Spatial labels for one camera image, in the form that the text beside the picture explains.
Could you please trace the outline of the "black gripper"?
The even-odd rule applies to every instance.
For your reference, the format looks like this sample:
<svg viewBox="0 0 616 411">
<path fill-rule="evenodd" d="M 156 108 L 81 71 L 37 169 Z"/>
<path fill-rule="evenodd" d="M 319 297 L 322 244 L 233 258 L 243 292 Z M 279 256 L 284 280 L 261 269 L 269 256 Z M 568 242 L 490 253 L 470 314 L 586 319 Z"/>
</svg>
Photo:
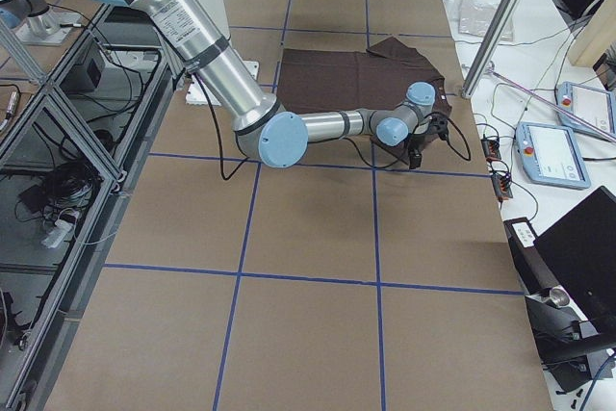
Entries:
<svg viewBox="0 0 616 411">
<path fill-rule="evenodd" d="M 408 154 L 408 168 L 416 169 L 422 165 L 423 150 L 431 143 L 432 138 L 428 132 L 410 133 L 406 139 L 406 153 Z"/>
</svg>

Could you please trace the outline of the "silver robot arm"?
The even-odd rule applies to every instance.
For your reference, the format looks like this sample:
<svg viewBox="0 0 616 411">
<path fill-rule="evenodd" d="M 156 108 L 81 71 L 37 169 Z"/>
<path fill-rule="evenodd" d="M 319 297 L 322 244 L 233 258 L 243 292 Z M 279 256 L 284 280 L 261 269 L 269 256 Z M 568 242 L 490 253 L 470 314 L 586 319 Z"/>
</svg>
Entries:
<svg viewBox="0 0 616 411">
<path fill-rule="evenodd" d="M 392 110 L 288 112 L 260 88 L 198 0 L 96 1 L 146 13 L 204 92 L 230 113 L 243 154 L 269 167 L 296 164 L 311 143 L 367 135 L 396 146 L 425 136 L 434 124 L 436 91 L 425 82 L 412 84 Z"/>
<path fill-rule="evenodd" d="M 46 0 L 1 0 L 1 19 L 15 29 L 26 18 L 38 17 L 49 11 Z"/>
</svg>

